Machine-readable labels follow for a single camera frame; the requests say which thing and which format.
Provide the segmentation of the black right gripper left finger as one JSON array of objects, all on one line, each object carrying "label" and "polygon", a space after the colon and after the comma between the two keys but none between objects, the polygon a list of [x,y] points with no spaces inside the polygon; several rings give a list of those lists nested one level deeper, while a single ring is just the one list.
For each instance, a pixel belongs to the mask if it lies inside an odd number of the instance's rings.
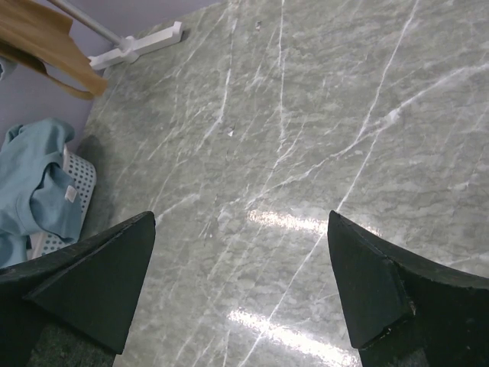
[{"label": "black right gripper left finger", "polygon": [[111,366],[123,353],[156,236],[151,211],[1,270],[3,366]]}]

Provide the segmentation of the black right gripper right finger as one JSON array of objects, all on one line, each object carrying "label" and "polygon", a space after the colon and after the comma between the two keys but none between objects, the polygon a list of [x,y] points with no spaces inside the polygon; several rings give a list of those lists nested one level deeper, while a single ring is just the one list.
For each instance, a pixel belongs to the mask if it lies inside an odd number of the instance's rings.
[{"label": "black right gripper right finger", "polygon": [[332,211],[329,254],[363,366],[486,366],[488,279],[441,265]]}]

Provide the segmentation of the blue t shirt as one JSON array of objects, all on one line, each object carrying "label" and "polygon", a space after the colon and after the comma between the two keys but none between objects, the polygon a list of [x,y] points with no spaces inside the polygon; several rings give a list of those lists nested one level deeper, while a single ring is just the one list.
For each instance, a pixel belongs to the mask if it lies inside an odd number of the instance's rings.
[{"label": "blue t shirt", "polygon": [[63,171],[64,145],[74,138],[71,125],[44,119],[17,125],[1,147],[1,266],[27,261],[30,235],[49,232],[77,242],[81,205],[67,199],[73,179]]}]

